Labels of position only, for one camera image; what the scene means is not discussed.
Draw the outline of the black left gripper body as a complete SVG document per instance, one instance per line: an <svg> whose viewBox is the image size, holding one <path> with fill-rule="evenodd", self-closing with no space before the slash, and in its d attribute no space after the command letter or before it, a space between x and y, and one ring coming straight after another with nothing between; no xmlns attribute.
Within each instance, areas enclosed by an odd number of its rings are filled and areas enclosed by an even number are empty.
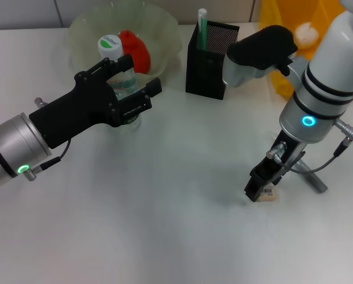
<svg viewBox="0 0 353 284"><path fill-rule="evenodd" d="M123 71L123 58L117 62L105 58L77 73L69 93L29 115L49 148L55 149L96 124L122 125L122 111L107 80Z"/></svg>

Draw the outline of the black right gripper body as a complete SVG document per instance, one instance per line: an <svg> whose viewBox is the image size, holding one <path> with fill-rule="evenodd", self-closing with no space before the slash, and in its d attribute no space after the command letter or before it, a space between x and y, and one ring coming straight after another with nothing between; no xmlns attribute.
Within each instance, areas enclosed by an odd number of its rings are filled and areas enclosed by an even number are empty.
<svg viewBox="0 0 353 284"><path fill-rule="evenodd" d="M281 130L279 135L274 140L271 149L273 149L281 142L285 143L286 149L279 152L278 156L281 158L281 162L285 165L290 164L306 147L306 143L301 143L291 138L283 130ZM252 171L250 171L250 175L252 173L256 173L261 176L264 179L266 185L271 183L272 177L277 173L285 175L286 170L273 159L265 157L259 164L256 165L255 168L252 169Z"/></svg>

